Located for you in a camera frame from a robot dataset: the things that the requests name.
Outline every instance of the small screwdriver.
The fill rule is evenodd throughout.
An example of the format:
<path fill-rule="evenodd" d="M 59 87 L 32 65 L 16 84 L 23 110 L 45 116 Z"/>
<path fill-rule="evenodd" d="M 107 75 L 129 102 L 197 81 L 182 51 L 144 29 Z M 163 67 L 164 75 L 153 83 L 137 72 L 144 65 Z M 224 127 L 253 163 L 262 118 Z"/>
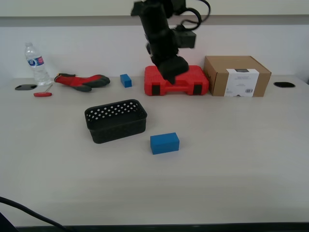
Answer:
<path fill-rule="evenodd" d="M 48 87 L 48 89 L 45 92 L 40 92 L 40 93 L 34 93 L 33 95 L 37 98 L 44 98 L 44 97 L 50 97 L 52 96 L 52 93 L 48 92 L 48 90 L 50 90 L 50 88 L 53 86 L 53 84 Z"/>

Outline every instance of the small blue block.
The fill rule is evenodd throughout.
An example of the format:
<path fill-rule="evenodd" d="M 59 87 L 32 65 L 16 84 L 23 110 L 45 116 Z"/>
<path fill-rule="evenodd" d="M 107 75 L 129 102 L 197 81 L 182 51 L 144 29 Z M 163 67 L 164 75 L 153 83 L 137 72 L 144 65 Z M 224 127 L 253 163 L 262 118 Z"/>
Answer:
<path fill-rule="evenodd" d="M 120 75 L 120 80 L 121 80 L 121 83 L 124 85 L 125 88 L 132 87 L 132 80 L 128 76 L 128 74 Z"/>
<path fill-rule="evenodd" d="M 179 143 L 176 133 L 150 136 L 150 147 L 154 155 L 178 151 Z"/>

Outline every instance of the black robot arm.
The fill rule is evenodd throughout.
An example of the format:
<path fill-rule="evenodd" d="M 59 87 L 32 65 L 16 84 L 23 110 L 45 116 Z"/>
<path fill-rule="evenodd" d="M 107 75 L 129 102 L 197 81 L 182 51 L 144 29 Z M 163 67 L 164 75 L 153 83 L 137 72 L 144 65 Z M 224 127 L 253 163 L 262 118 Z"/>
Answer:
<path fill-rule="evenodd" d="M 179 57 L 178 48 L 194 48 L 196 34 L 192 32 L 202 22 L 206 21 L 211 12 L 211 6 L 205 0 L 209 14 L 202 19 L 200 13 L 186 7 L 185 0 L 146 0 L 134 3 L 131 16 L 139 16 L 148 40 L 147 51 L 152 62 L 157 66 L 164 79 L 175 83 L 175 77 L 189 70 L 184 58 Z M 169 28 L 168 18 L 192 12 L 197 16 L 197 22 L 185 19 L 174 29 Z M 186 28 L 185 22 L 196 24 L 193 28 Z"/>

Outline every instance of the black plastic basket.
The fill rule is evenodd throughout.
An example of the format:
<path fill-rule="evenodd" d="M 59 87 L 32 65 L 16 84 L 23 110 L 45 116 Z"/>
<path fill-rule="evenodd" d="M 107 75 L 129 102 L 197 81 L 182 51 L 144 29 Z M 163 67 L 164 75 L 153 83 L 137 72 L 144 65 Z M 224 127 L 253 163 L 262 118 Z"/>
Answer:
<path fill-rule="evenodd" d="M 91 107 L 85 111 L 85 117 L 96 144 L 143 133 L 146 130 L 147 113 L 135 99 Z"/>

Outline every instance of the red glove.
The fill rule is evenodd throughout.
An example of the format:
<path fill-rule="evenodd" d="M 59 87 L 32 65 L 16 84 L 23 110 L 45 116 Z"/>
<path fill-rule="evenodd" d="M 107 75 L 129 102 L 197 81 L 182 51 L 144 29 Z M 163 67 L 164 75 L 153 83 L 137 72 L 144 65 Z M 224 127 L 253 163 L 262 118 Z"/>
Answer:
<path fill-rule="evenodd" d="M 55 82 L 62 83 L 66 86 L 71 86 L 81 92 L 90 92 L 92 88 L 106 86 L 111 81 L 108 77 L 103 75 L 94 75 L 88 78 L 81 78 L 76 75 L 59 73 L 55 78 Z"/>

